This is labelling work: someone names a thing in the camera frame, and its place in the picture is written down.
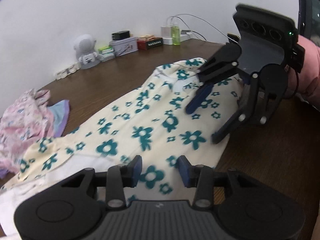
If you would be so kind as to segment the pink sleeve forearm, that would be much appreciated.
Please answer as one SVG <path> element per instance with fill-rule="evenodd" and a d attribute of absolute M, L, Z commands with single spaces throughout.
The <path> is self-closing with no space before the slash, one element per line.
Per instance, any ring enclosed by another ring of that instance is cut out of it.
<path fill-rule="evenodd" d="M 297 94 L 319 109 L 319 46 L 302 35 L 298 35 L 298 44 L 305 49 L 302 71 L 298 74 Z"/>

